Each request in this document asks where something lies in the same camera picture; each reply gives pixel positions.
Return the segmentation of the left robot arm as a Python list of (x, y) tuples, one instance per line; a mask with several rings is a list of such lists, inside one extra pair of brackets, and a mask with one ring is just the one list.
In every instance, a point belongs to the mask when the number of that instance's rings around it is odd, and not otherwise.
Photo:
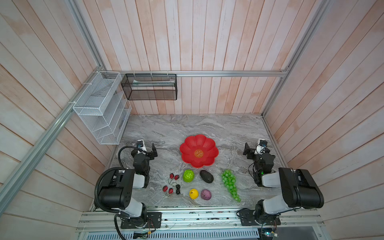
[[(133, 169), (123, 165), (121, 152), (132, 149)], [(158, 156), (156, 147), (147, 151), (144, 142), (139, 141), (135, 147), (124, 146), (118, 152), (120, 166), (103, 172), (95, 185), (94, 202), (96, 208), (115, 214), (122, 220), (122, 225), (144, 228), (148, 224), (147, 208), (144, 203), (132, 197), (133, 189), (145, 189), (150, 180), (150, 161)]]

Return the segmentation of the green bumpy custard apple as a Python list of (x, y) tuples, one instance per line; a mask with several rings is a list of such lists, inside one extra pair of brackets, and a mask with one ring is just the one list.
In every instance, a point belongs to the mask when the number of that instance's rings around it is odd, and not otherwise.
[(184, 173), (183, 173), (183, 181), (186, 182), (186, 183), (190, 183), (194, 180), (195, 178), (195, 173), (193, 170), (185, 170)]

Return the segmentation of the purple fig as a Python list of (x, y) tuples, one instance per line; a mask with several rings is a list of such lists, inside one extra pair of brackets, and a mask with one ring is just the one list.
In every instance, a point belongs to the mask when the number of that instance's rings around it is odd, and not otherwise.
[(212, 198), (212, 193), (209, 190), (204, 189), (201, 191), (201, 198), (205, 201), (209, 201)]

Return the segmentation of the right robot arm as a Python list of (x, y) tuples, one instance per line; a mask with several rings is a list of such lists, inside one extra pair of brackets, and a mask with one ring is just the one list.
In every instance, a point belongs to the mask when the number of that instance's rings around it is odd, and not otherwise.
[(253, 212), (257, 224), (273, 223), (282, 213), (296, 209), (324, 206), (324, 196), (308, 170), (278, 168), (273, 171), (276, 156), (271, 154), (266, 140), (259, 140), (254, 149), (246, 143), (243, 155), (253, 161), (249, 173), (258, 187), (281, 189), (279, 195), (258, 201)]

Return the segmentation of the dark avocado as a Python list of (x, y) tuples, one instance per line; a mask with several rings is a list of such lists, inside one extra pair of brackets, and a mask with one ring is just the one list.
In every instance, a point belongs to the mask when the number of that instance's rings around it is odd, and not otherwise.
[(214, 176), (206, 170), (200, 171), (200, 177), (208, 184), (211, 184), (214, 181)]

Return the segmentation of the green grape bunch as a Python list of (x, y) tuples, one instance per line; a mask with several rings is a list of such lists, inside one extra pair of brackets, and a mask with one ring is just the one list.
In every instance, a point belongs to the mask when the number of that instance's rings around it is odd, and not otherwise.
[(238, 189), (236, 186), (237, 179), (231, 170), (224, 170), (222, 173), (222, 182), (224, 183), (233, 199), (240, 203), (241, 198), (239, 197)]

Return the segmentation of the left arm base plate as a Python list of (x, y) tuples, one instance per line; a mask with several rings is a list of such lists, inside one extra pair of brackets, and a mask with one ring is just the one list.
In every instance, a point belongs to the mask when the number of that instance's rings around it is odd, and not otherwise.
[(161, 212), (149, 212), (146, 216), (141, 215), (137, 218), (129, 218), (122, 220), (121, 229), (144, 229), (152, 228), (158, 229), (161, 227), (162, 213)]

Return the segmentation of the yellow lemon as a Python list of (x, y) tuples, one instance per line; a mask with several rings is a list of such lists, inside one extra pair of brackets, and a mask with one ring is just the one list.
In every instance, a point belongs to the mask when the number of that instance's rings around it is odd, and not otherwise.
[(196, 189), (191, 189), (189, 192), (189, 197), (193, 200), (197, 199), (199, 197), (199, 192)]

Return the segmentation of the red cherry pair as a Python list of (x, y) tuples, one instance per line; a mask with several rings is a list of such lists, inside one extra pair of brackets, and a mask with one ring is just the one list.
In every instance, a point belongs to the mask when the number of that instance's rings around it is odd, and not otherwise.
[(171, 173), (169, 176), (168, 183), (171, 184), (174, 181), (177, 181), (180, 178), (179, 175), (175, 175), (174, 173)]
[(163, 192), (166, 197), (169, 197), (174, 193), (174, 188), (172, 186), (163, 186)]

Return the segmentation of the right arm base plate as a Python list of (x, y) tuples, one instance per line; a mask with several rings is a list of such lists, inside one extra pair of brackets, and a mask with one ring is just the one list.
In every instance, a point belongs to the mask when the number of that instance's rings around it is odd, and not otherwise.
[(242, 226), (279, 226), (281, 221), (278, 215), (268, 215), (257, 210), (240, 209), (236, 212)]

